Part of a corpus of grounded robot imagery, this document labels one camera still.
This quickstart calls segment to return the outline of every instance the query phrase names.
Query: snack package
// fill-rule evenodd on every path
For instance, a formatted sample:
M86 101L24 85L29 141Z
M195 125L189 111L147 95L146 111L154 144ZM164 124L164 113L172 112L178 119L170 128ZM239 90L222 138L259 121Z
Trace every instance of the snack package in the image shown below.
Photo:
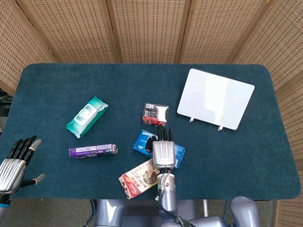
M159 170L153 165L152 159L119 177L126 197L131 199L157 184Z
M154 135L148 131L141 130L141 132L137 138L137 141L134 144L133 149L136 151L139 151L142 154L147 155L148 157L152 157L152 153L145 149L145 145L147 143L148 138L152 137L152 136L156 136L156 135ZM184 153L185 153L185 148L183 146L175 144L175 154L176 154L175 168L178 169L180 167Z
M165 126L169 116L167 105L145 103L142 114L144 124Z
M110 154L114 155L117 152L118 152L118 148L115 144L105 144L105 145L69 149L70 157L73 158L94 157L99 155L110 155Z
M77 138L84 136L94 123L104 114L108 105L97 97L93 97L79 113L66 125L66 129L76 135Z

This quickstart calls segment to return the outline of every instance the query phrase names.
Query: wet wipes package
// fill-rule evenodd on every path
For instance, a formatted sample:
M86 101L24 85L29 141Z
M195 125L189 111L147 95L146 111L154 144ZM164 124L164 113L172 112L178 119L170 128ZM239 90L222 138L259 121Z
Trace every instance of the wet wipes package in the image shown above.
M79 113L66 125L66 129L76 135L77 138L84 136L94 123L104 114L108 105L97 97L93 97Z
M145 149L145 145L146 145L146 142L147 142L148 138L152 137L152 136L156 136L156 135L154 135L154 134L152 134L152 133L150 133L148 131L141 130L141 132L140 132L140 134L139 134L139 136L137 138L137 141L134 144L133 149L136 150L136 151L141 152L142 154L147 155L148 157L152 157L151 152L148 152ZM185 148L183 146L175 144L175 153L176 153L176 165L175 165L175 168L177 168L177 169L180 167L180 164L181 164L184 152L185 152Z

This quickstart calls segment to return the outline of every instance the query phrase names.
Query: white tablet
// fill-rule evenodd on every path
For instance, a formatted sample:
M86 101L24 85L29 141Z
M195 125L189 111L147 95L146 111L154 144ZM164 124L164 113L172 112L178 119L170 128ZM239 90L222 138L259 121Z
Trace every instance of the white tablet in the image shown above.
M255 86L190 69L177 113L236 130Z

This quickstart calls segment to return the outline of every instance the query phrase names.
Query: purple snack bar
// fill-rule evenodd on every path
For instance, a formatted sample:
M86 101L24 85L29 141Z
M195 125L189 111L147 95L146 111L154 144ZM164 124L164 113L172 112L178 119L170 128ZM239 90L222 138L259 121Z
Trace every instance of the purple snack bar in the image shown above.
M99 155L116 154L118 148L115 144L105 144L97 146L89 146L83 148L70 148L70 157L82 158L82 157L94 157Z

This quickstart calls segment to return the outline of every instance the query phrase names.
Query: woven room divider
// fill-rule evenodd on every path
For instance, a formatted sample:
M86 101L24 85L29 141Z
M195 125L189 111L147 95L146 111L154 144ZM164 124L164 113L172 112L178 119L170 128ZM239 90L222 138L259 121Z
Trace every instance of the woven room divider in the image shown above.
M263 64L303 180L303 0L2 0L0 35L11 95L38 62ZM302 213L302 194L279 201L276 226Z
M0 88L14 95L21 71L31 63L56 62L13 1L0 1Z

